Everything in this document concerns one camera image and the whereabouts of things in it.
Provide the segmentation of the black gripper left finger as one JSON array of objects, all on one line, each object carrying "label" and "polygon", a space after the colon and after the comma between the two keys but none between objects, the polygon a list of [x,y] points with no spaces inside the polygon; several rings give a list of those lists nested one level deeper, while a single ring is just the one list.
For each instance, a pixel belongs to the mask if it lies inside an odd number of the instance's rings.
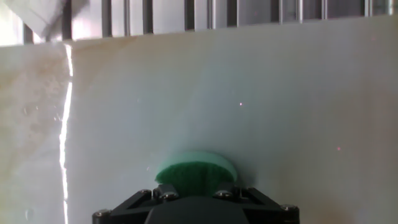
[{"label": "black gripper left finger", "polygon": [[114,209],[102,209],[92,214],[92,224],[145,223],[156,206],[179,198],[171,184],[160,184],[153,190],[142,189]]}]

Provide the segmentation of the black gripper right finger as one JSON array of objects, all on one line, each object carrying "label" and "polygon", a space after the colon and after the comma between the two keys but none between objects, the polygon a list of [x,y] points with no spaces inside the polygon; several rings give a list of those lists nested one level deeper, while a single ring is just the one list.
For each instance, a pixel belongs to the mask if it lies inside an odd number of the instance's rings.
[{"label": "black gripper right finger", "polygon": [[248,223],[299,224],[300,209],[296,205],[279,205],[254,187],[220,185],[213,198],[237,205]]}]

